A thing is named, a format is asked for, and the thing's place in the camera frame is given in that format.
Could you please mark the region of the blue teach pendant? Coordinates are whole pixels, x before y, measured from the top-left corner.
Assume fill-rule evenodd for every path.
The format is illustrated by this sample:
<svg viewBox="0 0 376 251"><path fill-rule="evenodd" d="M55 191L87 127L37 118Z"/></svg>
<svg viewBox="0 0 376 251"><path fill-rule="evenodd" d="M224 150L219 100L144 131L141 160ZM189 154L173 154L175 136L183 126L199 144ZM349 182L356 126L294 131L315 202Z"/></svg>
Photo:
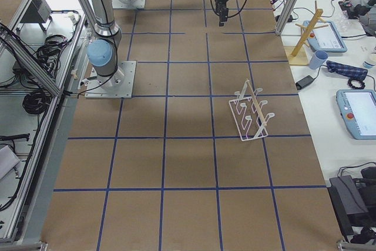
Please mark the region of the blue teach pendant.
<svg viewBox="0 0 376 251"><path fill-rule="evenodd" d="M375 140L375 91L339 90L336 101L351 136L357 140Z"/></svg>
<svg viewBox="0 0 376 251"><path fill-rule="evenodd" d="M322 50L326 53L345 53L347 47L333 21L318 23L318 25L327 25L323 28L313 29L307 42L312 51Z"/></svg>

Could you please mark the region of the blue cup on desk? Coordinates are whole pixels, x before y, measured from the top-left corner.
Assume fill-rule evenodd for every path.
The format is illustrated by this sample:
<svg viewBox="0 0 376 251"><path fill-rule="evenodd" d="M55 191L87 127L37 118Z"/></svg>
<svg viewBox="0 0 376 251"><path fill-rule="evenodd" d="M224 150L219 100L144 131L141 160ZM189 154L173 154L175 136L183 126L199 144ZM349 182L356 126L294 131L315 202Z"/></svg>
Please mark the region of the blue cup on desk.
<svg viewBox="0 0 376 251"><path fill-rule="evenodd" d="M317 50L313 53L308 67L310 69L318 69L322 64L326 62L327 59L328 54L326 53L326 51Z"/></svg>

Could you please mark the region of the wooden mug tree stand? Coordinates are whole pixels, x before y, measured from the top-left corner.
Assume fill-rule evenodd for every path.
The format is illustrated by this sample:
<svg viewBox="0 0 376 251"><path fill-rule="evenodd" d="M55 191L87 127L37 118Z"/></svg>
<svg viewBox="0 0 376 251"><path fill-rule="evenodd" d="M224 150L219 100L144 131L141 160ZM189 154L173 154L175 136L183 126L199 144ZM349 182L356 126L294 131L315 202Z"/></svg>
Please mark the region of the wooden mug tree stand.
<svg viewBox="0 0 376 251"><path fill-rule="evenodd" d="M308 43L308 38L313 33L314 29L325 28L328 26L327 22L321 17L322 14L323 10L321 8L317 8L317 1L315 1L315 13L312 19L310 20L309 24L307 26L295 24L295 26L298 26L301 30L300 39L295 47L284 47L288 62L291 66L308 65L306 53L304 51L301 51L301 49L303 45L310 47L310 44Z"/></svg>

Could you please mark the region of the blue teach pendant far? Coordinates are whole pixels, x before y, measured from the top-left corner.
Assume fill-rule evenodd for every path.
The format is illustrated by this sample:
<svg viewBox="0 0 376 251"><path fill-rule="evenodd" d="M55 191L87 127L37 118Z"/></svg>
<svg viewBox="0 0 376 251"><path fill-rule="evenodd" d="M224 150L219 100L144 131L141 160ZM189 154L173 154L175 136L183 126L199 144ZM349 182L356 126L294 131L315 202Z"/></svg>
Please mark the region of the blue teach pendant far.
<svg viewBox="0 0 376 251"><path fill-rule="evenodd" d="M318 23L318 25L327 25L323 28L313 29L307 42L312 51L322 50L326 53L345 53L347 47L333 21Z"/></svg>

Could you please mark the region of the blue teach pendant near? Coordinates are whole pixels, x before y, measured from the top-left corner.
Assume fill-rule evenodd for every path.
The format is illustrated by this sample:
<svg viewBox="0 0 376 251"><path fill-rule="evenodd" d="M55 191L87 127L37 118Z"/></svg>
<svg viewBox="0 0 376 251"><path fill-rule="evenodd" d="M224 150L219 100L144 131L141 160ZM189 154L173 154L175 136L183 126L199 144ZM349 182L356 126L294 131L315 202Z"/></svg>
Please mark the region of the blue teach pendant near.
<svg viewBox="0 0 376 251"><path fill-rule="evenodd" d="M351 136L357 140L375 140L375 91L339 90L336 101Z"/></svg>

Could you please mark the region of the black power adapter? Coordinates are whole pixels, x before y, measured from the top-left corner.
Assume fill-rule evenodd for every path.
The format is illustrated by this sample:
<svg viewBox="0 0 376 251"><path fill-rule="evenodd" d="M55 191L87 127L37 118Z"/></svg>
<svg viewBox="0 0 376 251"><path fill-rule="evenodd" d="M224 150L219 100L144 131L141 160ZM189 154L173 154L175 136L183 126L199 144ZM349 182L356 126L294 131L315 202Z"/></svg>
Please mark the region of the black power adapter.
<svg viewBox="0 0 376 251"><path fill-rule="evenodd" d="M296 88L298 91L304 89L305 87L309 86L314 82L314 78L310 75L307 75L296 82Z"/></svg>

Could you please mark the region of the blue checked cloth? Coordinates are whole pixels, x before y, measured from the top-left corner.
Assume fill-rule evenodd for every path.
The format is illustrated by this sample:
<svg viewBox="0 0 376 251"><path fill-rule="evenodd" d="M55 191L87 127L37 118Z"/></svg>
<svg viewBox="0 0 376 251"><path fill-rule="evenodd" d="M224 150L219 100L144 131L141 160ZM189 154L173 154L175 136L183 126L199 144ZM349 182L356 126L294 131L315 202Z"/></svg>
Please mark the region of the blue checked cloth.
<svg viewBox="0 0 376 251"><path fill-rule="evenodd" d="M337 73L357 81L363 81L368 75L367 69L345 65L334 61L327 61L326 66L331 73Z"/></svg>

